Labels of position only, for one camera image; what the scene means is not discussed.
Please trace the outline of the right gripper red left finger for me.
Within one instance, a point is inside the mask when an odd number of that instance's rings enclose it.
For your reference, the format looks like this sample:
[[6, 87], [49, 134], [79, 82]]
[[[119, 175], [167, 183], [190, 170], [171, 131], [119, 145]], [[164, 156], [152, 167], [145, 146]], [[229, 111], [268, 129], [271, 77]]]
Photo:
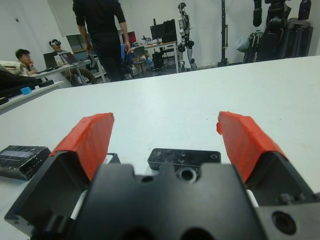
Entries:
[[21, 232], [97, 232], [104, 225], [97, 206], [74, 208], [90, 190], [103, 164], [115, 118], [98, 113], [82, 118], [56, 146], [4, 216]]

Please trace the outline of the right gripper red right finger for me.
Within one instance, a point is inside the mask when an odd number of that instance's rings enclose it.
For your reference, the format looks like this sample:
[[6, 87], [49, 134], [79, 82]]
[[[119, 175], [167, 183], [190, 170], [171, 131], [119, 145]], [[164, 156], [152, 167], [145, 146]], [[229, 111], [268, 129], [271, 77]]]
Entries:
[[221, 111], [216, 129], [231, 164], [259, 206], [315, 202], [315, 193], [253, 118]]

